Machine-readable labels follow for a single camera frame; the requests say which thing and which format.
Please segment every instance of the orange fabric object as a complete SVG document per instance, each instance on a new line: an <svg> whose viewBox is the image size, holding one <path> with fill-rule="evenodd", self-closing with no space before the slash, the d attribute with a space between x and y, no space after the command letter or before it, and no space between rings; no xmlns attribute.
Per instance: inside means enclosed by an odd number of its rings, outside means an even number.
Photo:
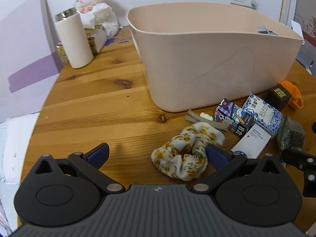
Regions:
<svg viewBox="0 0 316 237"><path fill-rule="evenodd" d="M298 90L298 88L292 83L290 83L289 81L282 81L280 82L280 84L292 95L292 97L290 98L288 102L288 105L290 105L294 109L303 108L304 103L303 103L302 95L300 91Z"/></svg>

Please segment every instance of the blue and white floral package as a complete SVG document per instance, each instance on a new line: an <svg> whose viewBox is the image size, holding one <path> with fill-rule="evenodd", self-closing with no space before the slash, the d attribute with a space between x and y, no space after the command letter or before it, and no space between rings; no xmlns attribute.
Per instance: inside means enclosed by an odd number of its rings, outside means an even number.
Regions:
<svg viewBox="0 0 316 237"><path fill-rule="evenodd" d="M280 111L253 93L249 95L242 109L252 115L256 123L272 137L276 136L283 117Z"/></svg>

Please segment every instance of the purple stripe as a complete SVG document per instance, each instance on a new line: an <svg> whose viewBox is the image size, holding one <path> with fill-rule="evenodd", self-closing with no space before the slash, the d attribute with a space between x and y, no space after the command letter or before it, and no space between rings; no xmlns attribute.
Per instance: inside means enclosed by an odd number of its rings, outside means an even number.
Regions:
<svg viewBox="0 0 316 237"><path fill-rule="evenodd" d="M62 68L57 52L20 69L8 77L9 90L16 92L43 79L56 75Z"/></svg>

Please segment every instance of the gray ribbed panel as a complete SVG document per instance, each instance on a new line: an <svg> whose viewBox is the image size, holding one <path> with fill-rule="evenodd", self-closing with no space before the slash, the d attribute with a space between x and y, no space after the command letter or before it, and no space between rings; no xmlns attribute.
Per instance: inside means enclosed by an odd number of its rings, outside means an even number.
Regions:
<svg viewBox="0 0 316 237"><path fill-rule="evenodd" d="M109 195L89 218L61 228L24 225L12 237L306 237L294 224L256 228L222 214L185 185L132 185Z"/></svg>

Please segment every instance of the white bedding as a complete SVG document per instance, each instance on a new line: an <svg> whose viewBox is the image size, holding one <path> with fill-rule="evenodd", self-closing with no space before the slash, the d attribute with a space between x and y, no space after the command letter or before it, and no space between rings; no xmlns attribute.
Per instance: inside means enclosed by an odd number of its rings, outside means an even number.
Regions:
<svg viewBox="0 0 316 237"><path fill-rule="evenodd" d="M20 184L25 154L38 115L29 114L0 124L0 200L12 231L17 229L13 199Z"/></svg>

